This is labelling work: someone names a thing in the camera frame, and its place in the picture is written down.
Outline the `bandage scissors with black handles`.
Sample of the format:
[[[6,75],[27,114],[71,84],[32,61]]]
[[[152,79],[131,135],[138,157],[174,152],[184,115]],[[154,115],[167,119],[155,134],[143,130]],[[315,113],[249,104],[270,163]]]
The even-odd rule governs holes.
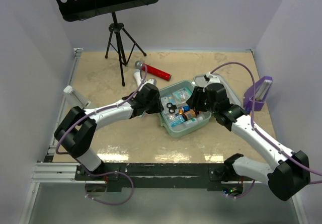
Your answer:
[[[173,104],[173,103],[171,103],[171,102],[168,102],[168,103],[166,104],[166,107],[167,107],[168,112],[169,112],[170,114],[173,114],[173,113],[175,113],[175,112],[176,112],[177,106],[176,106],[175,104]]]

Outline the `white plastic medicine bottle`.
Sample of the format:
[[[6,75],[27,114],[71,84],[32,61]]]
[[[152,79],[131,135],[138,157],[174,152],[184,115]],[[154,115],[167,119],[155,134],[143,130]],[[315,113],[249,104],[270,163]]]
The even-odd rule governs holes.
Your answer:
[[[187,120],[185,122],[185,126],[186,127],[193,127],[193,126],[196,126],[198,125],[200,122],[202,122],[204,120],[204,117],[203,116],[197,116],[195,118],[191,118],[189,120]]]

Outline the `brown bottle with orange cap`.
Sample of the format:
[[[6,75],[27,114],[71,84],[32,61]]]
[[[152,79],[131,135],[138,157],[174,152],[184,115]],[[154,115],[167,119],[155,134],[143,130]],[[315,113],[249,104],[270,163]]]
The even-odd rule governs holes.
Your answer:
[[[184,112],[184,110],[180,109],[179,114],[183,117],[185,121],[188,121],[192,118],[195,118],[199,114],[199,112],[193,109]]]

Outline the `teal adhesive tape packet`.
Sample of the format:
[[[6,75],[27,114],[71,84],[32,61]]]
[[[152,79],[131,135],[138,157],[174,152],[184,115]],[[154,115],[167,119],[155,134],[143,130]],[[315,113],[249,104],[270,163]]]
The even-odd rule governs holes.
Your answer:
[[[184,87],[173,92],[174,98],[178,104],[186,102],[192,95],[191,91]]]

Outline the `mint green medicine kit case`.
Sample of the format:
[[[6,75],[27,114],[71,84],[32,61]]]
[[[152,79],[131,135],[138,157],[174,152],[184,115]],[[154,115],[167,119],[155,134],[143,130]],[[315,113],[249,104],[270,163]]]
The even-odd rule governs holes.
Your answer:
[[[171,137],[182,137],[208,123],[211,113],[192,111],[186,101],[191,97],[195,87],[205,87],[210,83],[223,84],[230,102],[241,105],[239,98],[224,78],[214,73],[198,75],[193,78],[193,81],[184,80],[165,87],[159,91],[164,109],[158,116],[161,126]]]

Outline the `blue cotton swab pouch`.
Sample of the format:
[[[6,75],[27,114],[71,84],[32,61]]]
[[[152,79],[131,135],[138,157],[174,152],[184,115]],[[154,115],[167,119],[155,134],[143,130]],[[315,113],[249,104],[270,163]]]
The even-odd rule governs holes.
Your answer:
[[[185,122],[184,117],[181,114],[169,114],[166,117],[166,121],[171,128],[174,128]]]

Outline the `alcohol pad packet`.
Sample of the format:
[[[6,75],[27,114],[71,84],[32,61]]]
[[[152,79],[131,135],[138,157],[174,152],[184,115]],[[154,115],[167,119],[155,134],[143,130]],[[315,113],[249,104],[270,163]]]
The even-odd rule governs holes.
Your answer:
[[[168,112],[168,109],[167,109],[167,107],[166,107],[166,104],[167,104],[168,102],[171,102],[171,103],[173,103],[173,104],[175,104],[175,105],[176,105],[176,101],[175,101],[175,99],[174,99],[174,97],[173,97],[173,95],[172,95],[172,94],[169,94],[169,95],[167,95],[167,96],[165,96],[165,97],[162,97],[162,98],[161,98],[161,102],[162,102],[162,105],[163,105],[163,107],[164,107],[164,111],[166,111],[166,112]]]

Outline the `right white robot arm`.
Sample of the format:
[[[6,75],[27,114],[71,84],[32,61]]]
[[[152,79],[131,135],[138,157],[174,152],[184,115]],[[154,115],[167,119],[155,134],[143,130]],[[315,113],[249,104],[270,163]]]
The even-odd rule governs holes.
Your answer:
[[[223,84],[195,87],[187,104],[190,109],[210,112],[220,125],[246,141],[266,161],[259,163],[235,154],[225,161],[226,178],[236,180],[245,176],[267,184],[272,193],[283,201],[310,183],[308,156],[303,151],[294,152],[283,146],[252,122],[242,107],[230,102]]]

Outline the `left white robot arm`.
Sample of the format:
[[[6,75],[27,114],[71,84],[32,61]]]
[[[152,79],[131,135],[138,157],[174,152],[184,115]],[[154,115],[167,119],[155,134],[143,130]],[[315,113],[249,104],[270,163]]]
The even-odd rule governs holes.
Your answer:
[[[85,110],[72,107],[57,127],[54,138],[58,141],[58,147],[62,146],[68,155],[83,165],[89,177],[99,180],[106,167],[91,149],[95,132],[117,121],[162,110],[159,89],[151,83],[145,83],[139,90],[111,105]]]

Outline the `white toy microphone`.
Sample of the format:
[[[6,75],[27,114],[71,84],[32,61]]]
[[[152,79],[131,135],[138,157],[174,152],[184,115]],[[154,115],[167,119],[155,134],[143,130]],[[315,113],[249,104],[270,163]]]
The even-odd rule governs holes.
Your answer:
[[[133,77],[134,77],[138,87],[143,85],[144,79],[143,79],[143,76],[141,75],[140,70],[136,69],[133,73]]]

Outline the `red toy microphone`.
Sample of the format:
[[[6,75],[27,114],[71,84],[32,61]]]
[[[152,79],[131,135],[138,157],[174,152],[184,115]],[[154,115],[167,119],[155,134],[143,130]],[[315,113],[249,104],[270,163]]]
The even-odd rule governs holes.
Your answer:
[[[172,77],[171,74],[169,74],[169,73],[167,73],[165,71],[162,71],[162,70],[160,70],[158,68],[155,68],[153,66],[146,65],[143,61],[137,61],[135,63],[135,67],[137,69],[141,69],[142,71],[147,70],[147,72],[149,74],[152,74],[152,75],[154,75],[154,76],[156,76],[158,78],[161,78],[161,79],[163,79],[165,81],[170,81],[171,80],[171,77]]]

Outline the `purple plastic stand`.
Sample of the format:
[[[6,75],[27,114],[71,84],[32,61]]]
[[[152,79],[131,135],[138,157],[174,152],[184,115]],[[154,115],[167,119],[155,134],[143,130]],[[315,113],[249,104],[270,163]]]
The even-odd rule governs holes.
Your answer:
[[[272,83],[272,77],[264,76],[246,90],[244,93],[243,107],[249,114],[251,113],[253,102],[255,103],[254,111],[262,110]]]

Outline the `white plastic stand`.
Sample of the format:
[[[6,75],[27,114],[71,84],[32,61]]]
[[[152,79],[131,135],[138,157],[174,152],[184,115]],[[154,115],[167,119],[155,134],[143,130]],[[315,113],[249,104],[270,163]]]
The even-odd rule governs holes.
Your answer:
[[[79,91],[68,85],[64,88],[63,94],[68,104],[72,107],[79,106],[82,109],[90,107],[91,101]]]

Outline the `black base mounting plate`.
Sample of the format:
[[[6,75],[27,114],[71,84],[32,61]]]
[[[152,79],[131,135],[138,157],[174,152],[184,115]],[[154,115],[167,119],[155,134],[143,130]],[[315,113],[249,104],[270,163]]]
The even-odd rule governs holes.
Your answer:
[[[120,192],[123,188],[131,188],[131,184],[135,188],[221,191],[226,188],[227,182],[241,179],[228,171],[223,163],[103,163],[89,173],[84,167],[77,166],[75,179],[87,183],[103,182],[108,192]]]

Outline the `aluminium frame rail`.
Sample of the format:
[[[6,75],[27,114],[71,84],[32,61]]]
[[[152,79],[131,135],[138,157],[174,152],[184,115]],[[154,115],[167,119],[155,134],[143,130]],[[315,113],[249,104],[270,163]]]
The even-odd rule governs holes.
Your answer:
[[[74,73],[77,70],[78,62],[82,54],[82,48],[74,48],[74,58],[72,61],[72,69],[68,78],[67,85],[71,85],[74,79]],[[64,113],[67,109],[67,101],[63,96],[59,114],[56,120],[55,128],[59,125],[63,119]],[[56,143],[54,138],[49,142],[47,154],[44,157],[44,161],[38,162],[35,165],[34,172],[32,174],[31,185],[27,194],[27,198],[24,204],[24,208],[18,223],[29,223],[33,207],[36,201],[38,190],[41,183],[73,183],[75,181],[73,173],[75,173],[75,163],[52,163],[46,161],[52,161],[55,154]]]

